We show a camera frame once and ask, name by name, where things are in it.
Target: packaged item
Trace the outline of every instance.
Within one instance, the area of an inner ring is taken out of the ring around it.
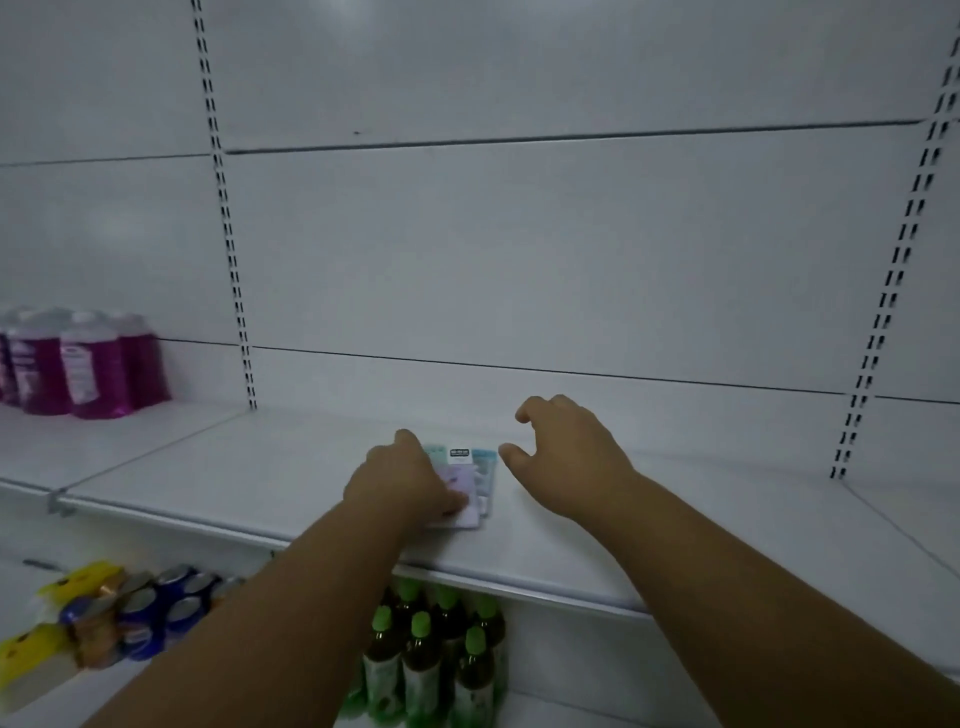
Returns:
[[[210,609],[221,606],[233,592],[246,583],[247,580],[240,576],[231,576],[217,584],[210,593]]]
[[[143,316],[112,312],[108,320],[120,335],[133,406],[142,409],[169,400],[160,342]]]
[[[132,632],[140,627],[154,627],[163,622],[163,607],[153,587],[144,587],[128,595],[117,609],[117,627]]]
[[[8,334],[10,329],[20,322],[20,314],[27,310],[29,309],[26,306],[16,306],[6,308],[0,313],[0,401],[11,407],[20,406],[20,397],[17,395]]]
[[[480,627],[467,631],[466,649],[457,663],[452,728],[492,728],[493,656]]]
[[[195,596],[176,602],[167,612],[165,642],[167,646],[178,643],[186,633],[204,618],[204,606]]]
[[[432,623],[444,649],[444,663],[440,673],[440,699],[449,705],[453,698],[453,678],[456,673],[457,656],[464,644],[469,627],[467,609],[457,590],[446,586],[436,589],[437,603],[433,605]]]
[[[19,318],[8,339],[20,407],[31,415],[68,414],[72,404],[60,359],[66,311],[27,311]]]
[[[160,601],[170,605],[183,599],[183,587],[195,573],[197,570],[189,564],[177,564],[159,573],[154,581]]]
[[[124,657],[135,662],[150,660],[163,651],[163,630],[154,627],[136,627],[123,633]]]
[[[397,601],[394,608],[394,627],[406,636],[410,631],[410,620],[417,612],[429,608],[423,585],[416,579],[398,579],[396,582]]]
[[[120,339],[97,314],[77,311],[60,335],[60,357],[73,403],[82,420],[113,420],[133,412]]]
[[[473,624],[487,635],[487,649],[493,656],[493,699],[497,704],[507,691],[507,622],[499,605],[490,595],[476,595]]]
[[[367,708],[367,686],[363,676],[363,658],[357,660],[350,677],[347,696],[340,706],[340,717],[357,717]]]
[[[82,667],[104,669],[123,658],[115,606],[115,597],[98,596],[86,605],[84,612],[74,621],[77,653]]]
[[[58,624],[0,642],[0,716],[16,713],[78,672],[73,644]]]
[[[183,584],[183,596],[195,596],[203,604],[204,612],[209,612],[210,595],[219,583],[220,577],[215,573],[205,571],[195,573]]]
[[[403,636],[393,627],[390,607],[377,607],[370,644],[363,655],[367,712],[380,725],[396,725],[403,718],[400,670]]]
[[[430,615],[417,612],[410,625],[410,639],[403,650],[403,685],[406,724],[431,728],[442,722],[440,668],[444,652],[430,629]]]

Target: bottle cap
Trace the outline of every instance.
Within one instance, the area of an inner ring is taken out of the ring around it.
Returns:
[[[377,607],[373,613],[373,631],[386,632],[393,624],[394,615],[391,613],[390,607]]]
[[[452,587],[445,587],[443,584],[437,587],[437,603],[442,609],[453,609],[453,606],[460,600],[457,590]]]
[[[493,619],[496,617],[496,613],[500,611],[496,605],[496,599],[490,595],[477,595],[474,601],[480,619]]]
[[[470,627],[467,630],[467,654],[482,655],[487,650],[487,633],[483,627]]]
[[[414,637],[422,639],[430,634],[430,615],[426,612],[417,612],[410,623],[410,631]]]
[[[420,596],[420,582],[416,579],[400,579],[396,593],[401,601],[413,601]]]

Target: blue can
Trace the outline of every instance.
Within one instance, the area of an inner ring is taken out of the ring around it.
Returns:
[[[128,660],[143,662],[163,651],[163,630],[134,627],[123,635],[123,654]]]
[[[163,607],[160,597],[152,587],[127,596],[117,612],[117,625],[121,632],[130,632],[140,627],[155,627],[162,622]]]
[[[204,604],[198,596],[188,596],[170,607],[167,613],[166,643],[176,644],[204,618]]]
[[[195,573],[197,573],[197,570],[190,565],[178,564],[172,569],[158,574],[155,582],[160,601],[165,604],[173,604],[175,601],[183,599],[183,585]]]
[[[183,596],[195,596],[204,605],[204,613],[210,611],[210,595],[213,588],[220,583],[220,577],[215,573],[201,571],[187,579],[183,585]]]

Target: pink liquid bottle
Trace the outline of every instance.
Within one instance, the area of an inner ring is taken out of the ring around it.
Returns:
[[[20,407],[31,415],[65,415],[70,393],[60,359],[60,331],[68,320],[64,308],[19,314],[7,334]]]
[[[114,312],[109,323],[120,335],[133,406],[142,409],[169,400],[160,342],[143,316]]]
[[[73,314],[60,336],[60,356],[75,417],[113,420],[133,412],[120,337],[101,317]]]

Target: brown liquid bottle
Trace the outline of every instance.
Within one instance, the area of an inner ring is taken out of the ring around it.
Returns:
[[[487,635],[487,649],[493,656],[493,699],[497,705],[507,691],[507,622],[490,595],[476,595],[473,624]]]
[[[414,579],[400,579],[396,584],[396,607],[394,608],[394,624],[404,636],[410,631],[410,620],[417,612],[428,609],[423,585]]]
[[[467,631],[465,649],[457,661],[452,728],[492,728],[493,656],[487,649],[487,635],[480,627]]]
[[[363,655],[367,682],[367,712],[380,725],[396,725],[403,718],[403,673],[400,652],[403,635],[394,629],[390,607],[373,613],[370,644]]]
[[[440,671],[440,700],[444,705],[449,705],[453,700],[457,658],[469,627],[467,609],[457,590],[445,586],[437,587],[437,603],[431,617],[433,628],[444,646],[444,664]]]
[[[417,612],[403,650],[403,685],[408,728],[433,728],[442,722],[440,710],[440,640],[433,634],[430,615]]]

